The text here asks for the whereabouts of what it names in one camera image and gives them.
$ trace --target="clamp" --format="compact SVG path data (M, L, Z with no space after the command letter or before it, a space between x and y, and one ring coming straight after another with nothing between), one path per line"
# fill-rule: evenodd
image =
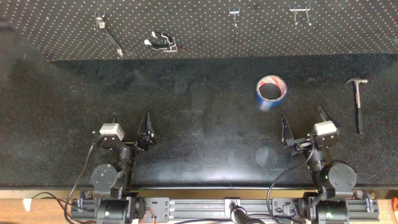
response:
M116 47L118 54L120 57L123 57L123 51L122 48L120 47L120 45L116 42L116 40L112 37L112 35L108 32L108 30L105 27L105 13L101 14L101 13L94 13L94 17L95 17L95 21L96 21L96 27L99 28L100 30L102 30L104 32L104 34L106 34L106 36L109 38L109 40L111 40L112 44Z
M152 31L152 36L155 38L163 38L165 42L164 44L153 44L150 40L146 39L144 44L148 45L150 48L154 50L163 50L163 52L176 52L178 50L174 37L170 37L163 32L154 31Z

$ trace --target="circular joint cover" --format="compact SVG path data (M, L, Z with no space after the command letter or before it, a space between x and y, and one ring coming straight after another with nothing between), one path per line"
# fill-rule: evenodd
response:
M118 180L118 173L111 164L101 164L95 168L91 175L91 183L95 189L110 189Z
M329 182L335 189L352 189L356 184L355 170L348 164L337 163L330 167Z

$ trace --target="black table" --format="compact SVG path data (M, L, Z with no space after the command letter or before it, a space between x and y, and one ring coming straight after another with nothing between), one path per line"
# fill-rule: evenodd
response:
M137 137L145 110L158 137L136 156L135 188L266 188L302 162L280 147L284 114L296 138L320 122L322 106L342 127L335 159L358 171L357 187L398 187L398 59L396 55L264 58L19 61L1 85L0 183L3 189L71 187L83 167L92 131L113 111L126 139ZM265 75L287 84L281 105L258 109L255 86ZM356 134L351 77L361 85L365 134ZM80 188L90 187L97 150ZM277 187L312 187L302 167Z

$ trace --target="perforated board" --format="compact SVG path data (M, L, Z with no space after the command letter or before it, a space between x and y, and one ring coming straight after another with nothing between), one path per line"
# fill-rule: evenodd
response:
M297 12L297 24L290 7ZM237 27L230 9L240 9ZM48 60L117 59L95 29L95 12L127 59L398 53L398 1L2 0L0 15ZM175 37L184 52L148 49L151 31Z

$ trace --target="roll of tape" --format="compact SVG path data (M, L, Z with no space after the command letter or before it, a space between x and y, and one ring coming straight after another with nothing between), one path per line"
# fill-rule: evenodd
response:
M276 85L280 89L280 97L278 99L270 100L263 97L260 93L260 87L263 85ZM260 79L257 83L257 101L261 110L269 110L272 107L277 106L285 97L287 93L287 87L285 81L276 75L268 75Z

